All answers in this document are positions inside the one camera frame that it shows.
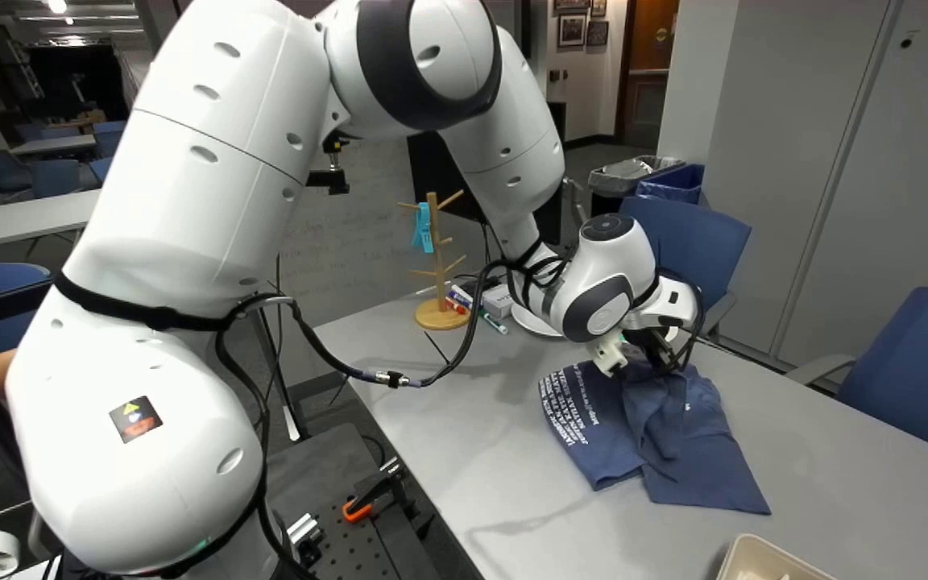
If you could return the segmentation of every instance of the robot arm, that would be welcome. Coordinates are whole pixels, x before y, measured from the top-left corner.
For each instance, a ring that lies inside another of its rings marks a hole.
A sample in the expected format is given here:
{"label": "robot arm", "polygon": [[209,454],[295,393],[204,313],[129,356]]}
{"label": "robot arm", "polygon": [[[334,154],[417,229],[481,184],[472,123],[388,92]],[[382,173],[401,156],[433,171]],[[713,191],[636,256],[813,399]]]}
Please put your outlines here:
{"label": "robot arm", "polygon": [[631,220],[592,220],[571,262],[538,240],[559,140],[478,0],[343,0],[313,22],[277,0],[196,0],[7,376],[32,503],[84,564],[167,569],[244,519],[265,451],[209,338],[255,293],[334,130],[441,132],[516,298],[568,338],[690,322]]}

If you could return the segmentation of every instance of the small box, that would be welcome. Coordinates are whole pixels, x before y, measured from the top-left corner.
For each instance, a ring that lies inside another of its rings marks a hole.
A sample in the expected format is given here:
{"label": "small box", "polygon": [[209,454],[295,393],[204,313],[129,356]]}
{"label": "small box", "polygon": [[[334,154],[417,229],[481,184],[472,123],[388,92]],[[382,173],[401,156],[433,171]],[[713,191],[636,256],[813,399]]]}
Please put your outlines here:
{"label": "small box", "polygon": [[716,580],[835,580],[757,536],[739,536]]}

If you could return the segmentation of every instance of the folded cloth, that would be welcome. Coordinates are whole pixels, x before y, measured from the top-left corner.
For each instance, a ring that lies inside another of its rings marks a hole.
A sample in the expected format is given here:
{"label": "folded cloth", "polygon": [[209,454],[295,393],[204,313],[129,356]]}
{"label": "folded cloth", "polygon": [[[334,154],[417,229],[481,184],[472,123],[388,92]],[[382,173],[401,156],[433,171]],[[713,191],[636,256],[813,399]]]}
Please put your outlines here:
{"label": "folded cloth", "polygon": [[584,361],[545,376],[542,401],[592,489],[641,472],[653,503],[769,512],[718,390],[694,366],[670,372],[629,364],[602,376]]}

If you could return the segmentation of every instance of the desk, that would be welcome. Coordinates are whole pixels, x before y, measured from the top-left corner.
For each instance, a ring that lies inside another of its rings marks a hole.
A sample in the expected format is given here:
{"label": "desk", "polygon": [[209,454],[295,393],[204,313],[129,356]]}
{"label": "desk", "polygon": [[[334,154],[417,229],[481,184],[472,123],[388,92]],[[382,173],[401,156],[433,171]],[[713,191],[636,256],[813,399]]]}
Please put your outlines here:
{"label": "desk", "polygon": [[50,232],[66,232],[66,229],[84,229],[98,200],[100,200],[100,191],[81,191],[81,193],[0,205],[0,245],[38,238]]}
{"label": "desk", "polygon": [[[428,372],[441,361],[388,303],[323,324],[362,366]],[[769,519],[649,503],[641,480],[592,492],[554,441],[535,379],[586,352],[478,332],[428,390],[357,385],[486,580],[707,580],[757,531],[844,580],[928,577],[928,444],[729,352],[696,349],[772,507]]]}
{"label": "desk", "polygon": [[27,154],[61,154],[61,152],[81,152],[94,149],[94,134],[61,134],[61,139],[38,139],[38,140],[22,140],[11,149],[11,154],[27,156]]}

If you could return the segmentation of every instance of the door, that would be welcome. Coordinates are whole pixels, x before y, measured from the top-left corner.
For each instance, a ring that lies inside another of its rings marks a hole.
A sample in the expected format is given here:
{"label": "door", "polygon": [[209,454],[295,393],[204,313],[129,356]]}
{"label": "door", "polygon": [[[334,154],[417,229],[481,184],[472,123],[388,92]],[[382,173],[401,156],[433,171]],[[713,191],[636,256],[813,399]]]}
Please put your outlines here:
{"label": "door", "polygon": [[620,139],[641,152],[657,149],[676,8],[679,0],[636,0],[629,8]]}

